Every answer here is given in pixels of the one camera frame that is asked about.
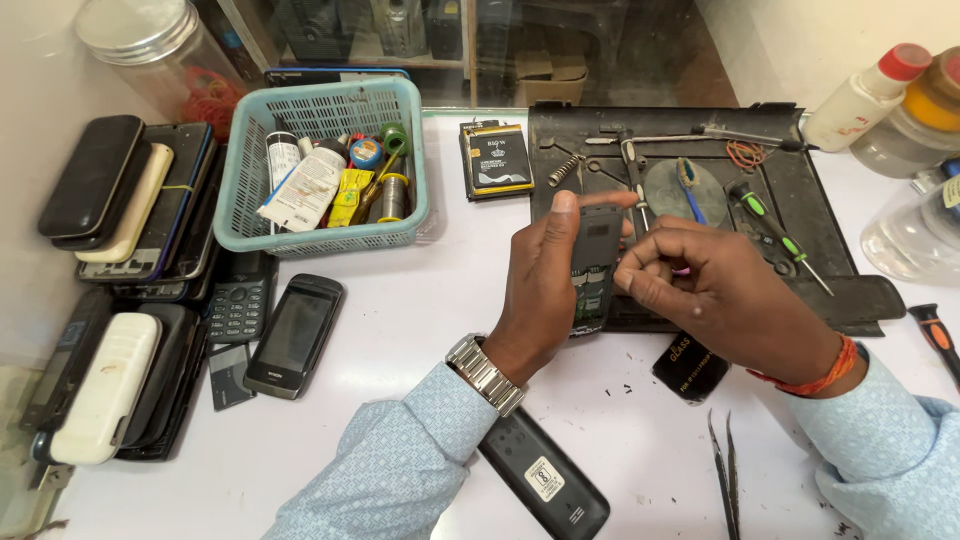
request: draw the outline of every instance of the white bottle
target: white bottle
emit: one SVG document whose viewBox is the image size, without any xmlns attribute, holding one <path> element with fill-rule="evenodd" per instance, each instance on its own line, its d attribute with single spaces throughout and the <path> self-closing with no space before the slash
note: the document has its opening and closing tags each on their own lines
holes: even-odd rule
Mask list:
<svg viewBox="0 0 960 540">
<path fill-rule="evenodd" d="M 870 69 L 852 75 L 801 127 L 806 142 L 838 152 L 903 101 L 906 86 L 933 61 L 920 45 L 901 43 Z"/>
</svg>

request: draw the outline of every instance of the cream phone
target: cream phone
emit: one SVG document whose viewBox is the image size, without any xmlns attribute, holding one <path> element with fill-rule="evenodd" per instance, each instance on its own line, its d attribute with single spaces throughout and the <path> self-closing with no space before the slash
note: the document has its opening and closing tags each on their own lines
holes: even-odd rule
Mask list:
<svg viewBox="0 0 960 540">
<path fill-rule="evenodd" d="M 130 258 L 174 160 L 174 151 L 166 144 L 152 143 L 151 146 L 150 159 L 140 175 L 113 238 L 101 248 L 76 252 L 78 259 L 83 262 L 123 262 Z"/>
<path fill-rule="evenodd" d="M 160 321 L 146 313 L 117 313 L 110 319 L 66 421 L 50 443 L 54 460 L 97 465 L 116 454 L 161 328 Z"/>
</svg>

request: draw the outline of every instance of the hand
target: hand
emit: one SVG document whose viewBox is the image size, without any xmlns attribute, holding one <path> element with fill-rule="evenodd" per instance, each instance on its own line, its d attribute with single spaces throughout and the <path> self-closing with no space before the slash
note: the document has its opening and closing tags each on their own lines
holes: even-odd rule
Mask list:
<svg viewBox="0 0 960 540">
<path fill-rule="evenodd" d="M 580 227 L 578 207 L 636 204 L 632 191 L 605 191 L 579 198 L 559 191 L 550 213 L 514 234 L 510 244 L 507 298 L 496 328 L 481 349 L 507 379 L 522 386 L 547 364 L 573 327 L 577 295 L 570 257 Z M 621 237 L 634 231 L 624 220 Z"/>
<path fill-rule="evenodd" d="M 673 276 L 686 267 L 688 276 Z M 662 216 L 624 254 L 613 278 L 722 358 L 790 384 L 828 374 L 843 345 L 743 234 Z M 866 364 L 851 373 L 815 397 L 855 387 Z"/>
</svg>

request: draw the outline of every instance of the wall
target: wall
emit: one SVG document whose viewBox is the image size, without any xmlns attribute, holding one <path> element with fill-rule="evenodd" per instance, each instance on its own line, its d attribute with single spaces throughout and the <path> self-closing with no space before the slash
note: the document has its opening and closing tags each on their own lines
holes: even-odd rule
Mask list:
<svg viewBox="0 0 960 540">
<path fill-rule="evenodd" d="M 934 55 L 960 45 L 946 21 L 957 0 L 696 0 L 741 106 L 795 101 L 815 109 L 893 45 Z"/>
<path fill-rule="evenodd" d="M 86 53 L 71 22 L 82 0 L 0 5 L 0 365 L 43 367 L 84 288 L 76 258 L 36 233 L 36 217 L 84 124 L 163 118 Z"/>
</svg>

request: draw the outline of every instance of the white counter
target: white counter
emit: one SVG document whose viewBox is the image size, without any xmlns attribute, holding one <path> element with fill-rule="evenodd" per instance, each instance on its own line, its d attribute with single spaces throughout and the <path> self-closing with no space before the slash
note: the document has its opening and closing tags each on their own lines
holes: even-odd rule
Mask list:
<svg viewBox="0 0 960 540">
<path fill-rule="evenodd" d="M 54 519 L 70 520 L 64 538 L 259 538 L 279 506 L 332 459 L 360 404 L 403 396 L 465 333 L 492 329 L 510 235 L 529 224 L 530 213 L 525 198 L 468 203 L 456 126 L 471 118 L 423 120 L 433 241 L 281 265 L 275 298 L 300 272 L 347 289 L 304 397 L 258 396 L 214 412 L 202 374 L 178 456 L 78 468 L 55 510 Z M 860 231 L 895 196 L 916 195 L 906 181 L 880 177 L 850 154 L 816 153 L 814 161 L 857 268 L 876 273 L 859 249 Z M 939 302 L 948 327 L 960 329 L 960 290 L 895 283 L 908 306 Z M 881 326 L 887 337 L 865 341 L 897 377 L 915 393 L 960 405 L 912 318 Z M 820 458 L 773 387 L 734 368 L 705 405 L 688 406 L 650 374 L 672 337 L 577 339 L 530 380 L 524 406 L 610 502 L 596 538 L 727 538 L 707 432 L 711 407 L 721 418 L 732 409 L 743 537 L 833 538 L 849 520 L 823 507 L 813 481 Z M 634 391 L 626 394 L 624 384 Z M 549 538 L 479 454 L 470 470 L 434 539 Z"/>
</svg>

